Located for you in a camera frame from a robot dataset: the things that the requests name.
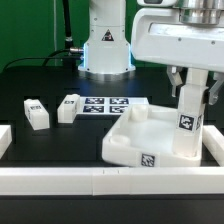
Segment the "white box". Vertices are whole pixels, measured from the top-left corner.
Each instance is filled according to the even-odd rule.
[[[58,108],[58,123],[73,123],[79,106],[79,95],[67,95]]]
[[[10,125],[0,125],[0,158],[12,142]]]
[[[50,127],[49,114],[39,100],[28,99],[24,101],[24,109],[26,117],[34,130],[47,129]]]

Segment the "white plastic part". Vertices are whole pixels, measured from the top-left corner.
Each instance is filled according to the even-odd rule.
[[[207,77],[208,71],[191,68],[188,70],[186,85],[181,88],[178,103],[172,146],[175,154],[194,157],[201,147]]]
[[[224,12],[220,23],[212,28],[184,25],[179,22],[179,15],[178,9],[139,10],[132,29],[134,58],[224,72]]]
[[[223,194],[224,168],[0,168],[0,195]]]
[[[130,106],[104,137],[103,159],[133,167],[200,166],[201,135],[194,157],[173,152],[176,119],[176,109],[153,105]]]
[[[166,7],[175,5],[178,0],[138,0],[138,4],[142,6]]]
[[[80,96],[67,95],[58,108],[58,123],[73,123],[80,107]]]
[[[125,38],[125,0],[90,0],[90,37],[84,62],[78,67],[93,74],[121,74],[135,70]]]
[[[25,115],[33,130],[47,129],[50,127],[49,114],[39,100],[24,101]]]
[[[11,126],[0,125],[0,159],[12,142]]]
[[[220,166],[224,166],[224,136],[213,126],[204,126],[203,143]]]

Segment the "green wall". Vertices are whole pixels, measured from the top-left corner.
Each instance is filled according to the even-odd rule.
[[[64,47],[62,0],[57,1],[57,48]],[[130,42],[136,0],[127,0],[126,38]],[[75,46],[83,46],[89,36],[89,1],[70,0]],[[1,0],[0,71],[4,65],[22,57],[45,57],[54,51],[54,0]],[[40,65],[42,61],[14,65]]]

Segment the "black cable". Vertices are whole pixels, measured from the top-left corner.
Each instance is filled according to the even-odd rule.
[[[69,1],[63,0],[64,9],[64,21],[65,21],[65,48],[73,47],[71,22],[70,22],[70,11],[69,11]]]
[[[26,58],[19,58],[19,59],[16,59],[16,60],[13,60],[13,61],[10,61],[9,63],[7,63],[5,65],[5,67],[3,68],[3,72],[6,71],[6,69],[13,63],[16,63],[18,61],[26,61],[26,60],[43,60],[43,59],[49,59],[49,60],[57,60],[57,59],[67,59],[67,57],[26,57]]]
[[[65,53],[65,52],[70,52],[69,49],[61,49],[61,50],[57,50],[53,53],[51,53],[50,55],[48,55],[48,57],[44,60],[42,66],[46,66],[46,64],[48,63],[48,61],[50,60],[49,58],[52,58],[58,54],[61,54],[61,53]]]

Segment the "black tabletop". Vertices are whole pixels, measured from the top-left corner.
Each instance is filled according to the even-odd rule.
[[[213,83],[209,77],[208,86]],[[102,160],[101,148],[118,116],[78,115],[73,124],[58,124],[57,108],[68,94],[147,97],[151,104],[172,108],[178,102],[165,67],[137,68],[132,79],[104,83],[61,67],[10,68],[0,75],[0,124],[12,126],[13,142],[1,167],[115,166]],[[205,124],[221,132],[222,95],[223,90],[205,111]],[[33,131],[24,114],[26,99],[40,100],[50,129]],[[202,166],[218,166],[205,148]],[[223,206],[223,195],[0,197],[0,223],[223,223]]]

